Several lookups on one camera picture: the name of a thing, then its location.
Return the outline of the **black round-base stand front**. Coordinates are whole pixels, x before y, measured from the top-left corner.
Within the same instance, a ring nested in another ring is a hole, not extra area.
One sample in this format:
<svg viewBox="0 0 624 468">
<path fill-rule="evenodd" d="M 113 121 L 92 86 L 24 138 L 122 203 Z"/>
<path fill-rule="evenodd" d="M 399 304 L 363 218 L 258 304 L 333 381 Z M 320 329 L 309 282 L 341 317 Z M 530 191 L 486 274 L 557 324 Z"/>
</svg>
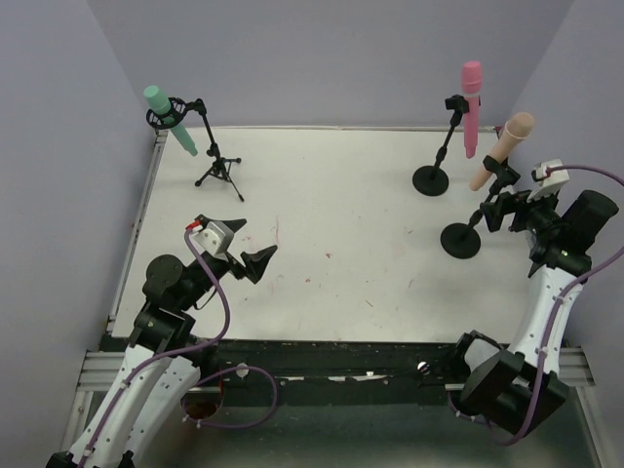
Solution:
<svg viewBox="0 0 624 468">
<path fill-rule="evenodd" d="M 484 168 L 492 170 L 496 175 L 496 181 L 489 187 L 485 203 L 491 202 L 498 196 L 504 187 L 515 184 L 520 179 L 520 174 L 505 160 L 496 162 L 491 156 L 486 156 Z M 441 233 L 440 243 L 447 254 L 454 258 L 468 259 L 475 256 L 481 248 L 481 238 L 475 230 L 475 226 L 481 221 L 484 214 L 481 209 L 476 209 L 467 223 L 452 223 Z"/>
</svg>

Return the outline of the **black round-base stand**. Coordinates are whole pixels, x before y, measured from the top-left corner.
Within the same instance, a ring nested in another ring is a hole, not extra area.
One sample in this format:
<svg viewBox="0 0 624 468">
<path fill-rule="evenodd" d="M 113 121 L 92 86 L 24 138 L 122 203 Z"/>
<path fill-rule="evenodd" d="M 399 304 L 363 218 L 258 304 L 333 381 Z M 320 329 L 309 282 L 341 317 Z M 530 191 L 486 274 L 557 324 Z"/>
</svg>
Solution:
<svg viewBox="0 0 624 468">
<path fill-rule="evenodd" d="M 485 203 L 491 202 L 498 196 L 504 187 L 515 184 L 520 179 L 520 174 L 505 160 L 496 162 L 491 156 L 486 156 L 484 168 L 492 170 L 496 175 L 496 181 L 489 187 Z M 481 238 L 475 230 L 475 226 L 481 221 L 484 214 L 481 209 L 476 209 L 467 223 L 452 223 L 441 233 L 440 243 L 447 254 L 454 258 L 468 259 L 475 256 L 481 248 Z"/>
<path fill-rule="evenodd" d="M 413 187 L 421 194 L 436 197 L 444 194 L 449 187 L 449 177 L 441 168 L 448 154 L 449 142 L 454 131 L 463 123 L 464 113 L 468 111 L 468 103 L 461 95 L 452 95 L 445 99 L 446 110 L 451 110 L 449 129 L 442 146 L 438 149 L 433 165 L 418 168 L 412 176 Z"/>
</svg>

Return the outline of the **black tripod shock-mount stand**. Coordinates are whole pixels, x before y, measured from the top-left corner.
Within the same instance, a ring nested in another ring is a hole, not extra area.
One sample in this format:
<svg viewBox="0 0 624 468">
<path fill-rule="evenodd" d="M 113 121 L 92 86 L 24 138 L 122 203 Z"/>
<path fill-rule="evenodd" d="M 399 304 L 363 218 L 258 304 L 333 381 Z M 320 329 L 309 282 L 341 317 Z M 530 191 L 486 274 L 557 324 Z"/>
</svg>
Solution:
<svg viewBox="0 0 624 468">
<path fill-rule="evenodd" d="M 243 197 L 243 195 L 237 188 L 234 180 L 231 178 L 231 175 L 230 175 L 231 166 L 233 164 L 241 164 L 242 159 L 241 158 L 234 158 L 234 159 L 224 158 L 221 155 L 220 148 L 217 142 L 215 141 L 215 137 L 214 137 L 211 125 L 208 120 L 207 107 L 205 103 L 200 98 L 197 98 L 192 101 L 184 101 L 183 99 L 179 97 L 169 97 L 169 98 L 172 98 L 174 100 L 175 109 L 182 113 L 182 116 L 183 116 L 182 124 L 183 124 L 184 118 L 189 112 L 196 112 L 202 118 L 204 127 L 209 137 L 210 146 L 207 149 L 206 154 L 210 158 L 213 159 L 213 162 L 212 162 L 211 167 L 199 179 L 195 181 L 194 185 L 196 187 L 200 187 L 203 184 L 204 180 L 208 177 L 213 177 L 213 178 L 225 181 L 234 188 L 239 200 L 241 202 L 244 202 L 245 198 Z M 161 131 L 170 132 L 169 130 L 155 130 L 156 133 L 161 132 Z"/>
</svg>

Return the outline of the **peach toy microphone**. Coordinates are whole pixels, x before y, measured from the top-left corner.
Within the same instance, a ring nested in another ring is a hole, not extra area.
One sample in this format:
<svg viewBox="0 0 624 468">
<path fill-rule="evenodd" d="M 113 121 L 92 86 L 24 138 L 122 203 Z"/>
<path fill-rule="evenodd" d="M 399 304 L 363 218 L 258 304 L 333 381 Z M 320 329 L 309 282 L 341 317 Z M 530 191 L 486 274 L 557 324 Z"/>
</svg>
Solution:
<svg viewBox="0 0 624 468">
<path fill-rule="evenodd" d="M 469 188 L 472 191 L 478 191 L 486 184 L 493 174 L 492 168 L 496 169 L 508 159 L 512 150 L 520 142 L 528 138 L 534 125 L 535 119 L 528 112 L 518 112 L 505 123 L 497 143 L 487 155 L 496 162 L 496 165 L 486 163 L 486 160 L 483 160 L 482 166 L 470 181 Z"/>
</svg>

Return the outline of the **pink toy microphone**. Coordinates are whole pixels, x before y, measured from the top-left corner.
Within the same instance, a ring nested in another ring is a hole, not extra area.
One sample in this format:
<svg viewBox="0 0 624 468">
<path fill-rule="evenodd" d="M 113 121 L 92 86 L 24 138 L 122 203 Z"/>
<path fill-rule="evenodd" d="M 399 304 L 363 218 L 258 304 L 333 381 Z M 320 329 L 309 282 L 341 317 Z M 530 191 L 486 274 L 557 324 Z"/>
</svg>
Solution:
<svg viewBox="0 0 624 468">
<path fill-rule="evenodd" d="M 461 87 L 464 99 L 468 103 L 468 111 L 464 113 L 464 148 L 468 159 L 476 155 L 479 136 L 480 92 L 483 84 L 483 67 L 477 60 L 463 64 Z"/>
</svg>

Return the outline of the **green toy microphone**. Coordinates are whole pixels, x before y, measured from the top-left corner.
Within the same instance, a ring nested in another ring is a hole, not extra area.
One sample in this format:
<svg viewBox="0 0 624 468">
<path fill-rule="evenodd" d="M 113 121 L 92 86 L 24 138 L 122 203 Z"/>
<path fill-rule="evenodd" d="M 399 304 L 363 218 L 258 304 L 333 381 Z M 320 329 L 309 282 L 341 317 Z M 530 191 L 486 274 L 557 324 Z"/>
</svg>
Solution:
<svg viewBox="0 0 624 468">
<path fill-rule="evenodd" d="M 182 124 L 182 113 L 176 110 L 174 100 L 158 86 L 147 86 L 143 96 L 148 104 L 147 123 L 155 130 L 169 130 L 180 146 L 191 156 L 198 155 L 193 138 Z"/>
</svg>

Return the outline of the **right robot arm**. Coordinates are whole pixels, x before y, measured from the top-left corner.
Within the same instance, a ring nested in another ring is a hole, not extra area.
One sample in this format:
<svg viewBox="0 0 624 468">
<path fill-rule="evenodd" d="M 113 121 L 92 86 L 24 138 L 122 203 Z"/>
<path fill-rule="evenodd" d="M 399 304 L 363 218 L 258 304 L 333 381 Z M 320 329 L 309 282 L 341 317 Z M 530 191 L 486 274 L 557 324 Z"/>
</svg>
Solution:
<svg viewBox="0 0 624 468">
<path fill-rule="evenodd" d="M 511 215 L 512 232 L 530 236 L 527 309 L 507 347 L 471 331 L 461 336 L 451 359 L 466 380 L 459 406 L 470 415 L 522 438 L 567 399 L 560 378 L 560 350 L 574 301 L 593 270 L 589 248 L 618 206 L 605 195 L 584 190 L 557 214 L 558 198 L 532 200 L 527 191 L 503 193 L 481 205 L 487 228 L 500 228 Z"/>
</svg>

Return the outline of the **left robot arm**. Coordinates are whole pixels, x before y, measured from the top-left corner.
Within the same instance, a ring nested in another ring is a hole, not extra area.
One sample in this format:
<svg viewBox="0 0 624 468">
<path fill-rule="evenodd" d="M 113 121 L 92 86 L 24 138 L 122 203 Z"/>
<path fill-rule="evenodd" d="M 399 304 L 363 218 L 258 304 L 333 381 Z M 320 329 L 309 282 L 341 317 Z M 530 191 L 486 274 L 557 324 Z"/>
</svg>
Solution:
<svg viewBox="0 0 624 468">
<path fill-rule="evenodd" d="M 215 220 L 202 214 L 186 226 L 184 241 L 194 256 L 185 265 L 172 254 L 152 259 L 145 271 L 145 301 L 136 315 L 122 363 L 102 403 L 72 446 L 53 454 L 50 467 L 136 467 L 162 424 L 187 391 L 206 378 L 208 364 L 225 333 L 202 339 L 192 334 L 191 308 L 207 293 L 221 299 L 224 320 L 231 310 L 221 278 L 256 284 L 272 256 L 272 245 L 235 258 L 229 246 L 244 219 Z"/>
</svg>

